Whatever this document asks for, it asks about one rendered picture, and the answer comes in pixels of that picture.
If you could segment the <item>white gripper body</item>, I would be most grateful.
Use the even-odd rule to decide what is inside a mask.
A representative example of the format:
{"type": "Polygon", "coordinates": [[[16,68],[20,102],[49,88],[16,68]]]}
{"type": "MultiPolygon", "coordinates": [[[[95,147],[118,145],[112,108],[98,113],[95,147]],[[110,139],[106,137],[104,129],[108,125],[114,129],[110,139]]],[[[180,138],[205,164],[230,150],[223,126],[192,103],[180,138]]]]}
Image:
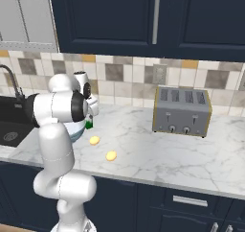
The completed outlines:
{"type": "Polygon", "coordinates": [[[88,113],[92,115],[93,117],[97,116],[99,114],[99,102],[98,99],[91,95],[86,102],[88,103],[88,113]]]}

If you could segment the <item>green milk carton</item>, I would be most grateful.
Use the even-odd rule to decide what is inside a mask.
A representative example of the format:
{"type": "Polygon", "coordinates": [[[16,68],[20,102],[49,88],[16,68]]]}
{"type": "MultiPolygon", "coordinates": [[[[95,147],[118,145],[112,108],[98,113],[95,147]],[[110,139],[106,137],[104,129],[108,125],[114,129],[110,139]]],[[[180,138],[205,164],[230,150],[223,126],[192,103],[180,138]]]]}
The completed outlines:
{"type": "Polygon", "coordinates": [[[85,127],[86,129],[90,129],[93,127],[93,115],[89,114],[86,116],[85,127]]]}

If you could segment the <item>pale blue bowl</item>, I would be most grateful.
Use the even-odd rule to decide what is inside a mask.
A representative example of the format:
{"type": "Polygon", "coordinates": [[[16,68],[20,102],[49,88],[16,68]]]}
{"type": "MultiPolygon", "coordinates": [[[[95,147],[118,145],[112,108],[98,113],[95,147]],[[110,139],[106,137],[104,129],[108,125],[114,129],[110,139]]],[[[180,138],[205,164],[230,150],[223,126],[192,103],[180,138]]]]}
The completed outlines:
{"type": "Polygon", "coordinates": [[[71,141],[75,143],[80,136],[83,134],[85,130],[85,122],[72,122],[72,123],[65,123],[64,126],[67,128],[68,133],[70,135],[71,141]]]}

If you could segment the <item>black sink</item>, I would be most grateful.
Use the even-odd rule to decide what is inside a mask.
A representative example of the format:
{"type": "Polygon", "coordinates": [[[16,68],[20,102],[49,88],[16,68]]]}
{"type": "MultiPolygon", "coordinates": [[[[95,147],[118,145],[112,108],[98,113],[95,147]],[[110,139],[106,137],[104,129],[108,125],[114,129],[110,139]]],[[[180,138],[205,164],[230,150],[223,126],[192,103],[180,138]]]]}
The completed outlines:
{"type": "Polygon", "coordinates": [[[0,96],[0,145],[16,148],[32,130],[23,104],[14,97],[0,96]]]}

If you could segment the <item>black tap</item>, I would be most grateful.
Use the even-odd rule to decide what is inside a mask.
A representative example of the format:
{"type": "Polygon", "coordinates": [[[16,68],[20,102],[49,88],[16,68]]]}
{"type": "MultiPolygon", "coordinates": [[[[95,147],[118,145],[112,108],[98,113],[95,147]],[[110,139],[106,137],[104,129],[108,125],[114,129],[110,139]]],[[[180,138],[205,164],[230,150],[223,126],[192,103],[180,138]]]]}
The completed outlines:
{"type": "Polygon", "coordinates": [[[21,87],[17,87],[16,81],[15,81],[15,78],[13,76],[13,72],[11,71],[11,69],[7,65],[4,65],[4,64],[0,64],[0,68],[6,69],[8,71],[8,73],[10,75],[10,78],[11,78],[11,83],[13,85],[13,89],[14,89],[14,92],[15,92],[16,100],[18,102],[24,101],[25,100],[25,95],[23,94],[22,88],[21,87]]]}

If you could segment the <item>grey four-slot toaster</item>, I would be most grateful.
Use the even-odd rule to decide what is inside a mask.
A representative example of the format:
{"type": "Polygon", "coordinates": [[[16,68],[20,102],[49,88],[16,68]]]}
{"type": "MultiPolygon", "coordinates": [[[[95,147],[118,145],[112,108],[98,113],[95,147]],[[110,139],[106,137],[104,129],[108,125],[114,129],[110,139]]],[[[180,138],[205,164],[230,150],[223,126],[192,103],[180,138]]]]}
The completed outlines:
{"type": "Polygon", "coordinates": [[[212,116],[207,90],[158,85],[153,107],[152,130],[206,137],[212,116]]]}

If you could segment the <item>navy base cupboard door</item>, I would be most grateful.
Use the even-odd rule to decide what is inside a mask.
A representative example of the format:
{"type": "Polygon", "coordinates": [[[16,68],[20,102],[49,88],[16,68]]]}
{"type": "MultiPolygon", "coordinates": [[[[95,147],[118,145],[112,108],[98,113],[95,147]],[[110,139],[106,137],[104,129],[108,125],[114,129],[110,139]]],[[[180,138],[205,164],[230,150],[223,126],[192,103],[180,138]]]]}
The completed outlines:
{"type": "Polygon", "coordinates": [[[33,190],[40,171],[39,167],[0,161],[0,222],[36,232],[50,232],[56,225],[56,200],[33,190]]]}
{"type": "Polygon", "coordinates": [[[159,228],[160,232],[211,232],[214,222],[218,223],[217,232],[219,232],[223,224],[221,219],[164,211],[159,228]]]}
{"type": "Polygon", "coordinates": [[[87,217],[97,232],[136,232],[136,183],[95,177],[97,192],[84,204],[87,217]]]}
{"type": "Polygon", "coordinates": [[[225,220],[223,223],[222,232],[226,231],[228,225],[231,225],[233,227],[233,232],[245,232],[245,222],[225,220]]]}

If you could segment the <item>navy drawer front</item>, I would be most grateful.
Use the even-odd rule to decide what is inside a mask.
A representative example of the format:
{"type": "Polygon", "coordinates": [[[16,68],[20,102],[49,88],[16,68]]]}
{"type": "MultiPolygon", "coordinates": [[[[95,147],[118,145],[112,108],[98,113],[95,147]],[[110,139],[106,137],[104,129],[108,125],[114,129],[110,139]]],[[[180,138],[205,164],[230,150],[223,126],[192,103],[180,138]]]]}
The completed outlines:
{"type": "Polygon", "coordinates": [[[153,187],[150,204],[156,208],[224,219],[232,200],[228,197],[153,187]]]}

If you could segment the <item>grey wall socket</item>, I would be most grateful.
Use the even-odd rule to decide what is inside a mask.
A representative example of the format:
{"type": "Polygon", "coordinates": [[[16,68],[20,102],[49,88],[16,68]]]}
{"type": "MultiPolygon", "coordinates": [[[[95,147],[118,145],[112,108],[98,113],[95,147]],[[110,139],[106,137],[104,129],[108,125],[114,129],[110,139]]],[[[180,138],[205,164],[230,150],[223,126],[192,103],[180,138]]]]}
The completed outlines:
{"type": "Polygon", "coordinates": [[[155,64],[153,66],[153,83],[165,84],[167,78],[167,66],[165,64],[155,64]]]}

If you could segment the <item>navy wall cupboard door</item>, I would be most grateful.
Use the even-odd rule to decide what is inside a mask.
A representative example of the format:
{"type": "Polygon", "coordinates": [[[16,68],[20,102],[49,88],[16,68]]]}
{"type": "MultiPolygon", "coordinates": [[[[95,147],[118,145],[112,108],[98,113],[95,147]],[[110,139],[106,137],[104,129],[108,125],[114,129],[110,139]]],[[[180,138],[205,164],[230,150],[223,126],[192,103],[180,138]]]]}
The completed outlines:
{"type": "Polygon", "coordinates": [[[52,0],[62,53],[150,57],[154,0],[52,0]]]}
{"type": "Polygon", "coordinates": [[[245,62],[245,0],[160,0],[164,58],[245,62]]]}

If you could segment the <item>grey wall cupboard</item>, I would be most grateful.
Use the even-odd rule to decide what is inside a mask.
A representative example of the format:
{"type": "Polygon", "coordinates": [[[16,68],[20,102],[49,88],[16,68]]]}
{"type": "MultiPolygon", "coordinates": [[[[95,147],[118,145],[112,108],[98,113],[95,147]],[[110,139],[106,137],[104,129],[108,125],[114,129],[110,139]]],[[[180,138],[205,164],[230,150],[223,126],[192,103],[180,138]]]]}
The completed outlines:
{"type": "Polygon", "coordinates": [[[50,0],[0,0],[0,50],[56,53],[50,0]]]}

